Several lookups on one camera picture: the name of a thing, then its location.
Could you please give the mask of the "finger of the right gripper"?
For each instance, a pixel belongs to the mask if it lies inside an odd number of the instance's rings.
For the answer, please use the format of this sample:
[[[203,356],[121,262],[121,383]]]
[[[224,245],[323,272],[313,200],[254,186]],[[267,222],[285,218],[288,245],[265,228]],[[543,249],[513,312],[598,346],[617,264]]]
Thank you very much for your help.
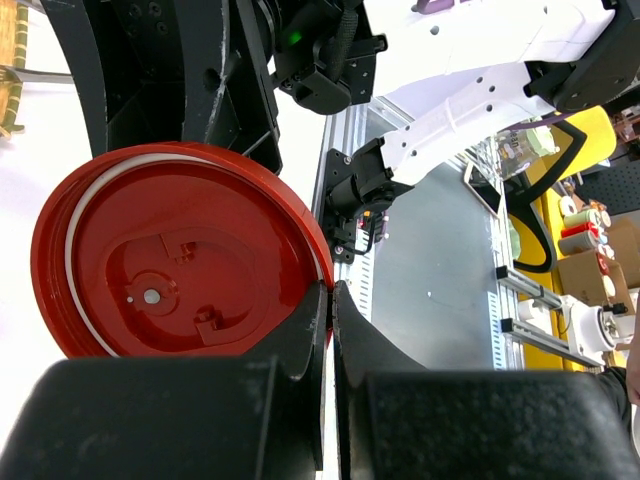
[[[100,57],[101,1],[44,0],[42,5],[60,43],[84,115],[94,157],[108,151],[108,106]]]

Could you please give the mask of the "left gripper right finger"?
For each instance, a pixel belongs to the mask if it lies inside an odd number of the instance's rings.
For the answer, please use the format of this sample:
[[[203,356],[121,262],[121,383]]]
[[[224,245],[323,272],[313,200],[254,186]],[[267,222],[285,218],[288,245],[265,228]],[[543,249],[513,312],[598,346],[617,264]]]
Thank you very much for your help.
[[[437,371],[332,293],[344,479],[635,479],[617,370]]]

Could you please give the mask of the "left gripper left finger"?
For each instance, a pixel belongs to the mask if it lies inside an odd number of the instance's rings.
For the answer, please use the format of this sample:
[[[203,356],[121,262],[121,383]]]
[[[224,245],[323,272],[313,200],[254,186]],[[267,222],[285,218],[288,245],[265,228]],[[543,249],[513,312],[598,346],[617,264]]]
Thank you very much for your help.
[[[5,479],[312,479],[323,466],[329,294],[237,356],[50,367],[1,456]]]

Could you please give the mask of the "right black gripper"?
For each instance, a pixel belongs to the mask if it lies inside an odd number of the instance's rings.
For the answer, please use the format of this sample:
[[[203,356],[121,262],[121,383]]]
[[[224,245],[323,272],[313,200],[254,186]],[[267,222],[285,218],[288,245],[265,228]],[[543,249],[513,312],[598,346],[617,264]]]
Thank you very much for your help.
[[[275,174],[274,91],[318,115],[367,104],[377,57],[388,49],[362,1],[181,1],[179,32],[181,139],[226,148]]]

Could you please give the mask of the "metal tongs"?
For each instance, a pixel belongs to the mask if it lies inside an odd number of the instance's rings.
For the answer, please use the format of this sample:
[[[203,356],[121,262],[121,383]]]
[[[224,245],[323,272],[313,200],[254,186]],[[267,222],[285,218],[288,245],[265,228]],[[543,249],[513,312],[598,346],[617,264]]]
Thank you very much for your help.
[[[74,83],[74,79],[72,75],[65,73],[41,72],[19,68],[16,66],[2,65],[1,82],[72,85]]]

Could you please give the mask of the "red round lid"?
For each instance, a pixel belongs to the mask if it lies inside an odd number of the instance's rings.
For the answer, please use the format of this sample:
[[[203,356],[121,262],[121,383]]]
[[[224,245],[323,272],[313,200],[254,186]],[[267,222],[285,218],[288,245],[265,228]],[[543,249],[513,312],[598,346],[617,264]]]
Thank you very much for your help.
[[[276,174],[221,147],[138,145],[66,177],[31,276],[68,357],[236,355],[334,284],[321,228]]]

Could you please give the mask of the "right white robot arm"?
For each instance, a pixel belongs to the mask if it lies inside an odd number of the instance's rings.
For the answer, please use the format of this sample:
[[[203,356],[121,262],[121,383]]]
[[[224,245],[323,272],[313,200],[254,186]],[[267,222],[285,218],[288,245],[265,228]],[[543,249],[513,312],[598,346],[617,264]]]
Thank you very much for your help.
[[[398,182],[508,126],[618,95],[635,1],[47,1],[94,155],[164,141],[272,172],[275,95],[332,115],[426,79],[477,78],[384,137]]]

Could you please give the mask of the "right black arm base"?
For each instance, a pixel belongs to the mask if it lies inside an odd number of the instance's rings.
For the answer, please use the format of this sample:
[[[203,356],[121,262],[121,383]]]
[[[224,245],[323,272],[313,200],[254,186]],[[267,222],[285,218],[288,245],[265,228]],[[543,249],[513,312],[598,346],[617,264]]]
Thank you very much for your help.
[[[384,140],[375,138],[355,153],[326,154],[320,194],[320,225],[332,260],[352,264],[380,239],[382,217],[401,195],[412,190],[393,179],[384,164]]]

